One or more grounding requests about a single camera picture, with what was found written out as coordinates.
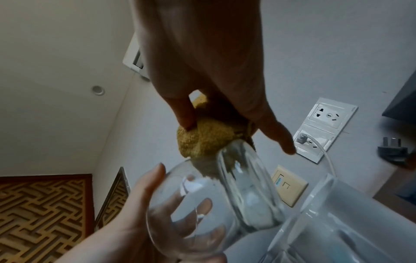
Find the drinking glass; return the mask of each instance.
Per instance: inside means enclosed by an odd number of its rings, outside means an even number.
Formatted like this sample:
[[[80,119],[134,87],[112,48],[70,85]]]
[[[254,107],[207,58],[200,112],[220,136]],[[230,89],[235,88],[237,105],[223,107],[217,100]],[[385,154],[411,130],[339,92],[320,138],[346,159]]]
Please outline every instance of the drinking glass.
[[[162,254],[195,260],[282,224],[282,210],[256,152],[235,140],[215,155],[188,159],[168,172],[153,193],[146,219]]]

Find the wall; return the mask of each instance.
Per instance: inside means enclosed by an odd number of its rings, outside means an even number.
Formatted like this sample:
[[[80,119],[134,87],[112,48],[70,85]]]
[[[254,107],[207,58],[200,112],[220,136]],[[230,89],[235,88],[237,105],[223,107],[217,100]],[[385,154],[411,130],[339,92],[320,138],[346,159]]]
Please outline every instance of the wall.
[[[13,0],[0,10],[0,176],[92,173],[133,76],[122,64],[128,1]]]
[[[295,133],[318,97],[358,105],[329,154],[341,180],[373,195],[395,170],[377,156],[382,137],[408,144],[416,134],[381,116],[416,69],[416,2],[264,0],[262,12],[267,95],[277,117]],[[96,214],[120,166],[133,185],[156,163],[169,169],[182,160],[176,128],[168,106],[136,75],[94,172]],[[283,165],[310,183],[306,193],[329,171],[325,160],[284,155],[260,132],[254,142],[270,172]],[[275,232],[240,241],[227,251],[229,262],[257,262]]]

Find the hand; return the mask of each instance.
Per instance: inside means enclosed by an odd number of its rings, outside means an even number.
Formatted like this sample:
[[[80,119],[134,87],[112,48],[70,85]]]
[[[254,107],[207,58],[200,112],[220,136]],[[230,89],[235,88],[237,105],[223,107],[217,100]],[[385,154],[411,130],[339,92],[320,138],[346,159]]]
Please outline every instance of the hand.
[[[165,173],[164,165],[159,164],[143,175],[136,183],[119,215],[107,226],[62,256],[58,263],[178,262],[177,259],[167,258],[158,252],[149,238],[146,227],[146,211],[150,198],[153,191],[164,180]],[[176,209],[175,205],[179,206],[181,200],[181,198],[173,197],[173,203],[171,203],[173,206],[166,206],[159,212],[173,212]],[[198,213],[207,214],[211,207],[212,203],[207,199],[198,206],[197,210]],[[185,222],[176,222],[175,224],[175,229],[182,235],[193,231]],[[199,263],[226,262],[225,255],[199,261]]]
[[[144,62],[179,124],[196,116],[189,94],[230,101],[283,151],[295,154],[290,132],[266,99],[260,0],[130,0]]]

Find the recessed light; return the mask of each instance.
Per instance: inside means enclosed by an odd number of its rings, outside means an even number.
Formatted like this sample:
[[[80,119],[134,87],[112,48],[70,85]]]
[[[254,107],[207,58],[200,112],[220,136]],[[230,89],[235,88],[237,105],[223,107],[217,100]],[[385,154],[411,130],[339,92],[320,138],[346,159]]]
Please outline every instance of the recessed light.
[[[91,90],[92,90],[92,93],[94,93],[97,96],[102,96],[105,93],[104,88],[103,87],[100,87],[100,86],[93,86],[91,88]]]

